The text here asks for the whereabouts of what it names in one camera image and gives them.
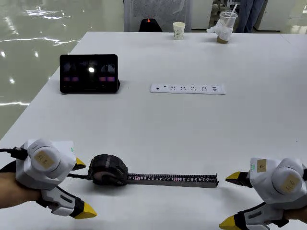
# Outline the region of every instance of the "white table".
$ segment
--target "white table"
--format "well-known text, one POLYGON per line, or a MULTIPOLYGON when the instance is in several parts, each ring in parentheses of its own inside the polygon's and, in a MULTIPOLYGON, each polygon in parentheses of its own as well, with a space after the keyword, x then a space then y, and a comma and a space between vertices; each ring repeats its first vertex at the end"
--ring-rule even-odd
MULTIPOLYGON (((247 171, 251 157, 307 163, 306 53, 280 34, 234 34, 222 45, 214 34, 173 41, 171 34, 87 33, 72 51, 103 53, 118 55, 118 94, 61 95, 57 70, 0 147, 69 139, 87 164, 114 154, 131 173, 218 173, 219 188, 98 188, 67 178, 61 187, 92 205, 96 218, 63 218, 30 202, 0 210, 0 229, 217 230, 226 217, 261 202, 253 189, 224 182, 247 171), (151 83, 168 82, 224 83, 227 95, 149 93, 151 83)), ((3 166, 11 161, 0 159, 3 166)), ((292 221, 283 229, 305 227, 292 221)))

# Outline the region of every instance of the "glossy floor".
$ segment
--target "glossy floor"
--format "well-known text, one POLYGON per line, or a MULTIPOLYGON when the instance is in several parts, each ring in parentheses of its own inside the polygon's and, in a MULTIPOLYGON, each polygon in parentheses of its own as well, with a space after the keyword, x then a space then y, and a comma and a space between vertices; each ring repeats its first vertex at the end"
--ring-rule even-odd
MULTIPOLYGON (((122 0, 0 0, 0 138, 87 31, 123 31, 122 0)), ((289 26, 290 33, 307 27, 289 26)))

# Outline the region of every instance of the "chair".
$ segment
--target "chair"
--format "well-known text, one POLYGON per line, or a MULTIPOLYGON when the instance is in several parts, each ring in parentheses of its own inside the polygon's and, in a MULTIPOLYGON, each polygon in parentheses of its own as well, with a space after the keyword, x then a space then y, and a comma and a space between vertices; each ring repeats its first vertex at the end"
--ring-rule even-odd
POLYGON ((154 18, 163 32, 173 32, 173 22, 184 22, 191 32, 191 0, 124 0, 124 32, 137 32, 141 20, 154 18))

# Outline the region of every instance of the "power strip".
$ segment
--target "power strip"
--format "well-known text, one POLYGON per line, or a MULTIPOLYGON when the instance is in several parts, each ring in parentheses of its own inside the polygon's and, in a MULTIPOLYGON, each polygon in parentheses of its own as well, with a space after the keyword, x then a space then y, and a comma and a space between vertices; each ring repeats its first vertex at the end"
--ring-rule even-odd
POLYGON ((226 94, 224 85, 178 85, 178 84, 152 84, 150 92, 193 93, 193 94, 226 94))

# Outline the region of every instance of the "black cable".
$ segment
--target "black cable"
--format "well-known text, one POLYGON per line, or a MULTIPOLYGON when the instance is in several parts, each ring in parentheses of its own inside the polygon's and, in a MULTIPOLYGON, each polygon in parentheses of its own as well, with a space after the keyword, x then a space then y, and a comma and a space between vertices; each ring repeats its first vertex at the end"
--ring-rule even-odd
POLYGON ((78 175, 78 174, 69 173, 69 174, 67 175, 67 177, 85 179, 85 180, 88 180, 88 181, 91 180, 91 178, 90 178, 88 175, 78 175))
POLYGON ((12 149, 0 149, 0 152, 9 152, 12 149))
POLYGON ((28 157, 28 151, 20 147, 15 147, 13 149, 0 149, 0 152, 7 152, 11 154, 11 157, 16 159, 25 160, 28 157))

